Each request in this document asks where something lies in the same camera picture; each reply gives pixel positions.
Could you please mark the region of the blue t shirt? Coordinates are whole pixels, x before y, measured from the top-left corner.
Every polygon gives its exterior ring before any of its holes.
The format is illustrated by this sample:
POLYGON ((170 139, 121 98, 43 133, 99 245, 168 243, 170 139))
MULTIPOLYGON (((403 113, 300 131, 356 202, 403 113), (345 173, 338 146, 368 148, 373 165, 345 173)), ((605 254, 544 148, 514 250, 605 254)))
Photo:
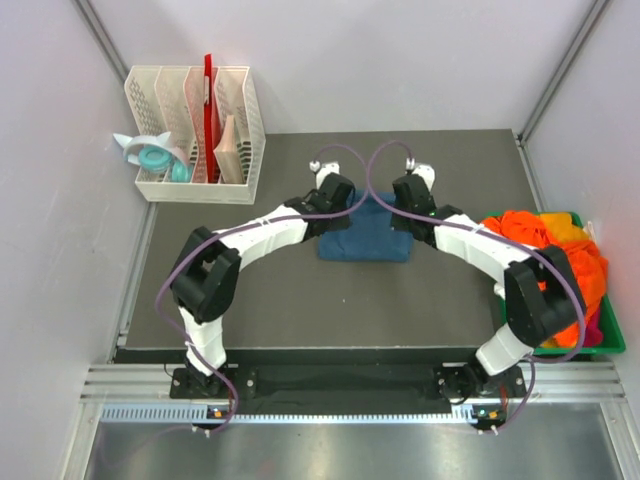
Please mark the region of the blue t shirt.
POLYGON ((327 232, 318 241, 321 260, 339 262, 396 262, 410 259, 413 237, 391 228, 391 212, 371 196, 349 215, 346 230, 327 232))

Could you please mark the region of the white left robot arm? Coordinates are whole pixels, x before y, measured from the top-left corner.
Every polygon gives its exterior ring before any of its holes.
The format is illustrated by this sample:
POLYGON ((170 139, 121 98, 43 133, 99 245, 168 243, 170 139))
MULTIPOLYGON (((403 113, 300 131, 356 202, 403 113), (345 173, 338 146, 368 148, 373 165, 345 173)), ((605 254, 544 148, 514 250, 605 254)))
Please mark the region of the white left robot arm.
POLYGON ((340 174, 336 162, 313 162, 310 168, 316 187, 306 196, 289 199, 235 229, 198 228, 178 257, 180 265, 191 252, 199 251, 181 267, 170 290, 188 336, 186 365, 193 372, 191 381, 205 396, 216 396, 226 387, 222 319, 242 269, 281 248, 350 226, 349 217, 341 213, 355 192, 353 182, 340 174))

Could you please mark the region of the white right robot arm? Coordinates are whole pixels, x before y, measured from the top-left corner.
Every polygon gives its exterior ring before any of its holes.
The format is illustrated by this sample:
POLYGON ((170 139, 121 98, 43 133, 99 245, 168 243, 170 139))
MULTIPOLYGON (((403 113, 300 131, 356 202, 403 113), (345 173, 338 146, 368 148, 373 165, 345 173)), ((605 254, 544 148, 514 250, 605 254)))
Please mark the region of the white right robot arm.
POLYGON ((431 188, 435 170, 410 158, 393 182, 391 226, 437 251, 480 270, 502 289, 506 321, 475 353, 466 374, 469 388, 487 396, 503 372, 546 340, 586 319, 586 304, 566 253, 509 240, 474 222, 461 210, 438 207, 431 188))

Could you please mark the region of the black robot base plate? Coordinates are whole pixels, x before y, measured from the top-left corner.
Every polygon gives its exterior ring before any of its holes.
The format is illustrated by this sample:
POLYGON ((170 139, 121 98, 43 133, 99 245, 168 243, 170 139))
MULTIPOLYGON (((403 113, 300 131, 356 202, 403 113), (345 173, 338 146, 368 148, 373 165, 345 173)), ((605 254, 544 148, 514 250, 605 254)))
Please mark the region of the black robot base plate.
POLYGON ((465 399, 502 404, 525 393, 522 371, 484 377, 471 348, 230 349, 222 373, 203 382, 188 367, 172 375, 170 397, 239 398, 241 414, 444 413, 465 399))

